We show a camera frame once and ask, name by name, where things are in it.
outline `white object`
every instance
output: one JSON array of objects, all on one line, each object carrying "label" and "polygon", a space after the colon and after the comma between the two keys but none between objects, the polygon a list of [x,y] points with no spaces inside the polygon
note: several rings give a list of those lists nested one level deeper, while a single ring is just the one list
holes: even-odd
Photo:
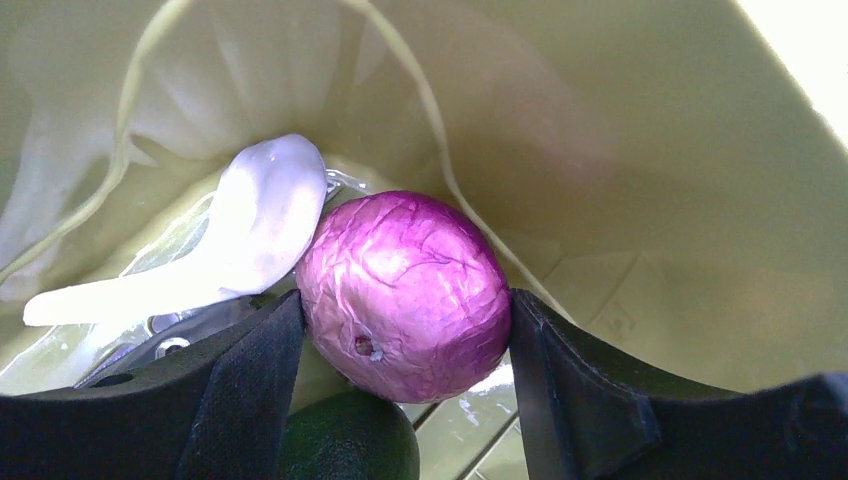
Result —
[{"label": "white object", "polygon": [[248,147],[221,175],[209,226],[192,252],[145,272],[37,295],[24,323],[137,320],[260,293],[309,247],[326,191],[324,161],[304,137]]}]

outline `green avocado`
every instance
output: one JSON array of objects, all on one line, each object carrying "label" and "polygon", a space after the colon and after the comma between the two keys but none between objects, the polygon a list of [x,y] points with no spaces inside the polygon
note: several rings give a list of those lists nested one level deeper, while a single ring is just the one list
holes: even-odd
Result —
[{"label": "green avocado", "polygon": [[418,441],[400,407],[346,392],[288,417],[281,467],[284,480],[418,480]]}]

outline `spoon handle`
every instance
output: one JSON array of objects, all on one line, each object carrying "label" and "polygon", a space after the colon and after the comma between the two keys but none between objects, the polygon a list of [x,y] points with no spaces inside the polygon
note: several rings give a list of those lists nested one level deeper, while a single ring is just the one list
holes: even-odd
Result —
[{"label": "spoon handle", "polygon": [[241,296],[220,287],[221,275],[210,263],[192,252],[144,272],[45,292],[27,303],[24,324],[129,324]]}]

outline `white plastic spoon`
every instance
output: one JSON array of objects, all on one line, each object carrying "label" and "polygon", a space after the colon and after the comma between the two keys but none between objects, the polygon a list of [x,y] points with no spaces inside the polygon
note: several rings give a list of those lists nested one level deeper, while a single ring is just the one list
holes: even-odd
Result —
[{"label": "white plastic spoon", "polygon": [[224,170],[197,247],[161,267],[33,297],[29,326],[147,318],[260,293],[312,241],[327,192],[318,149],[291,134],[242,150]]}]

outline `plastic bin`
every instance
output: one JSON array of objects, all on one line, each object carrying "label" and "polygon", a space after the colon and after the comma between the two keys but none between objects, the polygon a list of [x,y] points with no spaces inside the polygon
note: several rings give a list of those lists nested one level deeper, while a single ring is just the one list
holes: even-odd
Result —
[{"label": "plastic bin", "polygon": [[[647,363],[740,392],[848,366],[844,145],[733,2],[13,0],[0,51],[0,267],[123,173],[0,285],[0,393],[71,384],[121,333],[24,328],[29,298],[119,274],[287,132],[363,191],[479,216],[513,286]],[[304,355],[301,404],[343,388]],[[486,431],[432,478],[501,478],[468,465],[514,450],[504,395],[421,417],[433,452]]]}]

